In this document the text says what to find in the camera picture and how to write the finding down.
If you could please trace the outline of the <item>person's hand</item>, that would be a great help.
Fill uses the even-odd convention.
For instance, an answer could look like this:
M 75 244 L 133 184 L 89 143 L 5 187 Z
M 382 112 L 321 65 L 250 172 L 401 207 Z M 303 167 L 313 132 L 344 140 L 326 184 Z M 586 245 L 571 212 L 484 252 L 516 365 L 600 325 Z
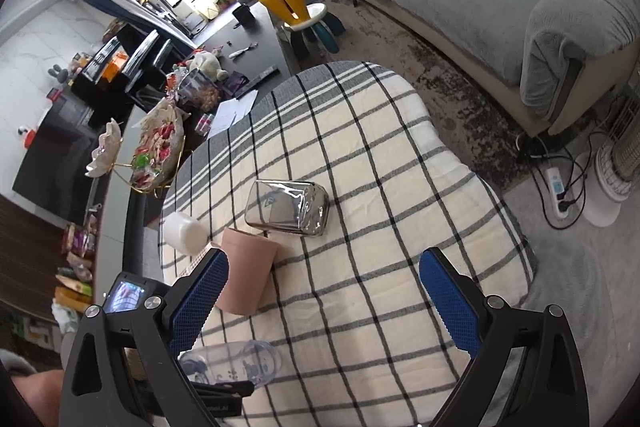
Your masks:
M 42 425 L 57 426 L 64 381 L 62 369 L 28 376 L 14 375 L 11 379 Z

